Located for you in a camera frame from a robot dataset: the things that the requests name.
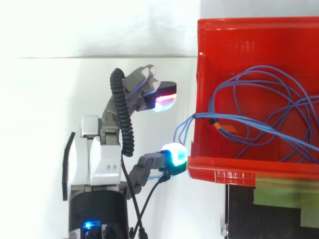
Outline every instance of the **black cable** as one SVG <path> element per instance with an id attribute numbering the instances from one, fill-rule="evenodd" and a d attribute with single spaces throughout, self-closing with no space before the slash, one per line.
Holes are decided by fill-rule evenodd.
<path id="1" fill-rule="evenodd" d="M 130 177 L 129 177 L 129 175 L 128 175 L 127 171 L 126 171 L 126 168 L 125 168 L 125 164 L 124 164 L 124 160 L 123 160 L 123 154 L 122 154 L 121 162 L 122 162 L 122 169 L 123 169 L 123 172 L 124 172 L 124 176 L 125 176 L 126 181 L 128 183 L 128 187 L 129 187 L 129 190 L 130 190 L 130 193 L 131 193 L 131 197 L 132 197 L 132 200 L 133 200 L 133 203 L 134 203 L 136 216 L 138 218 L 138 224 L 140 226 L 140 229 L 142 229 L 143 228 L 142 217 L 141 217 L 141 214 L 140 214 L 138 203 L 136 201 L 136 197 L 135 197 L 135 193 L 134 193 L 134 190 L 133 190 L 133 186 L 132 186 Z"/>
<path id="2" fill-rule="evenodd" d="M 148 198 L 146 199 L 146 201 L 145 201 L 145 203 L 144 203 L 144 206 L 143 206 L 143 209 L 142 209 L 142 212 L 141 212 L 141 219 L 142 219 L 142 216 L 143 216 L 143 214 L 144 214 L 144 212 L 145 212 L 145 209 L 146 209 L 146 207 L 147 207 L 147 205 L 148 205 L 148 203 L 149 203 L 149 200 L 150 200 L 150 198 L 151 198 L 151 196 L 152 196 L 152 194 L 153 194 L 155 188 L 156 188 L 161 182 L 162 182 L 162 180 L 159 179 L 159 180 L 155 183 L 155 185 L 152 187 L 152 189 L 151 189 L 151 191 L 150 191 L 150 193 L 149 193 L 149 195 L 148 195 Z M 136 232 L 138 231 L 138 227 L 139 227 L 139 222 L 136 223 L 135 229 L 134 229 L 133 234 L 132 234 L 132 236 L 131 236 L 132 239 L 135 237 Z"/>
<path id="3" fill-rule="evenodd" d="M 116 68 L 110 77 L 111 91 L 117 110 L 118 124 L 122 133 L 122 154 L 132 157 L 134 152 L 133 127 L 129 109 L 126 103 L 122 80 L 125 78 L 121 69 Z"/>

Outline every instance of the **blue led light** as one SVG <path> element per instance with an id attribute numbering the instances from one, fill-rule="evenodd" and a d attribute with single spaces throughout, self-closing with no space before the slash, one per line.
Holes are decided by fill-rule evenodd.
<path id="1" fill-rule="evenodd" d="M 169 143 L 163 146 L 162 150 L 168 150 L 171 153 L 171 159 L 174 166 L 179 166 L 187 161 L 187 149 L 180 143 Z"/>
<path id="2" fill-rule="evenodd" d="M 83 229 L 91 229 L 91 227 L 100 227 L 101 226 L 101 222 L 100 221 L 95 221 L 95 222 L 86 222 L 85 224 L 83 224 Z"/>

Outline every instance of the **black cylindrical base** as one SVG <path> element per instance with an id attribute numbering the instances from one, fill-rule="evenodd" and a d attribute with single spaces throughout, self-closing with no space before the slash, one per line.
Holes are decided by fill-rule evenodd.
<path id="1" fill-rule="evenodd" d="M 80 232 L 79 239 L 85 239 L 83 225 L 87 222 L 100 222 L 108 225 L 107 238 L 128 239 L 127 200 L 124 194 L 116 191 L 93 191 L 79 194 L 70 200 L 69 232 Z"/>

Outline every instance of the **black coiled cable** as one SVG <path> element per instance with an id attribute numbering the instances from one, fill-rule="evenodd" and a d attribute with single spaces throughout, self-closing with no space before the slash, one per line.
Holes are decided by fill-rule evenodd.
<path id="1" fill-rule="evenodd" d="M 141 214 L 138 207 L 138 203 L 136 201 L 136 197 L 134 194 L 133 186 L 130 181 L 129 175 L 126 171 L 124 161 L 123 161 L 123 155 L 126 157 L 132 157 L 134 152 L 134 136 L 133 136 L 133 127 L 131 123 L 131 117 L 129 113 L 128 106 L 126 104 L 124 89 L 122 80 L 125 78 L 124 73 L 121 69 L 116 68 L 113 73 L 111 74 L 111 91 L 114 96 L 114 102 L 115 102 L 115 108 L 118 112 L 118 124 L 119 128 L 122 132 L 122 169 L 126 178 L 126 181 L 129 186 L 129 190 L 131 192 L 132 200 L 134 203 L 134 207 L 136 210 L 136 216 L 138 218 L 139 226 L 140 226 L 140 234 L 142 238 L 147 239 L 148 235 L 146 234 L 142 220 L 141 220 Z"/>
<path id="2" fill-rule="evenodd" d="M 111 74 L 111 91 L 118 112 L 118 123 L 122 132 L 122 154 L 132 157 L 134 152 L 134 136 L 129 109 L 126 104 L 122 80 L 125 78 L 121 69 L 116 68 Z"/>

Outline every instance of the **orange tape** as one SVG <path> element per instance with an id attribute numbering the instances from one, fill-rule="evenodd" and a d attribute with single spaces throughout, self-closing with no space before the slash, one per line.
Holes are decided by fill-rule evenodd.
<path id="1" fill-rule="evenodd" d="M 219 129 L 222 128 L 222 126 L 221 126 L 220 123 L 218 123 L 218 122 L 215 123 L 214 126 L 215 126 L 215 128 L 216 128 L 217 130 L 219 130 Z"/>
<path id="2" fill-rule="evenodd" d="M 236 128 L 232 125 L 223 125 L 223 129 L 229 133 L 237 133 Z"/>

